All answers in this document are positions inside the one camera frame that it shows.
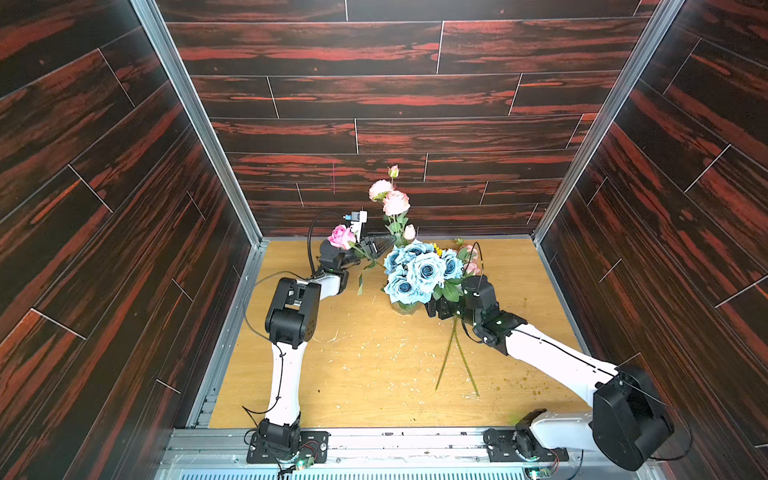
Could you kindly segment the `single magenta rose stem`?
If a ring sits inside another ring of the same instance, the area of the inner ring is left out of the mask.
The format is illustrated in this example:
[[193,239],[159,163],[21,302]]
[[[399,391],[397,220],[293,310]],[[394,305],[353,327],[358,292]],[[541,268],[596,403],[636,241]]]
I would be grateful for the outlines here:
[[[352,232],[349,230],[349,228],[342,224],[337,225],[332,231],[331,235],[326,240],[329,240],[333,246],[340,247],[343,249],[349,249],[354,244],[358,243],[354,235],[352,234]],[[349,279],[348,270],[346,270],[345,272],[342,272],[340,275],[335,274],[340,278],[339,291],[338,291],[339,294],[341,294],[347,287],[348,279]]]

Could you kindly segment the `pink peony flower stem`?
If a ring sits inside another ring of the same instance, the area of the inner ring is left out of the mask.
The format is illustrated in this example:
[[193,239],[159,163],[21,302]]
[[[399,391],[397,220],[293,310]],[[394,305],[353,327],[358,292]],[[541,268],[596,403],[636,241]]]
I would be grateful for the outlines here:
[[388,180],[374,182],[368,191],[368,197],[382,205],[386,228],[395,237],[395,246],[404,247],[416,237],[416,228],[410,223],[408,212],[411,208],[408,195],[396,188],[400,169],[398,165],[387,170]]

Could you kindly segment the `pale pink flower stem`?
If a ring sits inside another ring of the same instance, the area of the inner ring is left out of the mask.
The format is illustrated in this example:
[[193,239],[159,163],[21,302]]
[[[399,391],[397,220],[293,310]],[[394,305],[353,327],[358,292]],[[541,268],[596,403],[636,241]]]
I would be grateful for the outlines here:
[[[465,250],[466,255],[464,257],[464,266],[463,266],[463,269],[461,270],[463,277],[466,277],[468,273],[476,273],[477,272],[476,258],[478,256],[480,256],[480,253],[475,253],[475,249],[478,246],[479,246],[479,244],[477,242],[475,242],[471,247],[469,247],[468,249]],[[472,386],[474,395],[476,397],[479,397],[480,396],[479,389],[477,387],[477,384],[476,384],[475,379],[473,377],[473,374],[471,372],[469,363],[468,363],[468,361],[466,359],[464,350],[463,350],[463,348],[461,346],[461,343],[460,343],[460,339],[459,339],[459,335],[458,335],[458,325],[459,325],[458,321],[455,320],[454,324],[453,324],[453,333],[452,333],[453,341],[454,341],[455,346],[457,348],[458,355],[461,358],[462,365],[464,366],[467,378],[468,378],[468,380],[469,380],[469,382],[470,382],[470,384]]]

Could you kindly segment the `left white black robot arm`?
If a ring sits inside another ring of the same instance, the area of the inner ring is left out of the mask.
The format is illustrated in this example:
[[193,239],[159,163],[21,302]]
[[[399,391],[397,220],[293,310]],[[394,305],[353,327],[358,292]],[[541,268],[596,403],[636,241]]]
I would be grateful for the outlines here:
[[301,369],[317,327],[320,302],[345,290],[349,268],[364,259],[375,263],[395,242],[392,234],[371,234],[343,249],[326,239],[320,245],[318,264],[309,279],[279,280],[265,320],[273,373],[271,403],[259,422],[257,445],[288,453],[299,450]]

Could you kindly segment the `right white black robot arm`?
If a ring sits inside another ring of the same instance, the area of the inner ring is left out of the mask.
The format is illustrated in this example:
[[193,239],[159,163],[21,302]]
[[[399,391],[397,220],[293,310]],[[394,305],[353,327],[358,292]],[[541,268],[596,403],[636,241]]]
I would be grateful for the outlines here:
[[575,414],[537,409],[511,429],[486,430],[491,460],[565,461],[568,450],[576,449],[599,452],[617,467],[636,471],[674,434],[669,409],[642,368],[595,359],[502,310],[485,276],[465,279],[459,291],[457,301],[431,299],[428,315],[460,321],[477,341],[546,374],[587,406]]

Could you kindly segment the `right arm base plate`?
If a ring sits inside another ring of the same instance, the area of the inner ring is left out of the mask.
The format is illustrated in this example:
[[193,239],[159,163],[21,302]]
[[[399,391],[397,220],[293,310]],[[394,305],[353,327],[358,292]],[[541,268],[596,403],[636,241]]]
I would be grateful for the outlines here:
[[492,463],[556,463],[569,460],[565,449],[545,448],[528,430],[489,428],[483,433],[483,442]]

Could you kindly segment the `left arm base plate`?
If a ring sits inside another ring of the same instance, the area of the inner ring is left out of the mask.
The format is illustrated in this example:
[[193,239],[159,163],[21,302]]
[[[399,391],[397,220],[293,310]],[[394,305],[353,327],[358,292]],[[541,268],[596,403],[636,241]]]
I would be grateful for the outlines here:
[[287,440],[267,440],[255,429],[248,430],[244,440],[248,445],[246,463],[296,464],[309,467],[327,461],[330,433],[319,430],[299,430],[298,436],[291,434]]

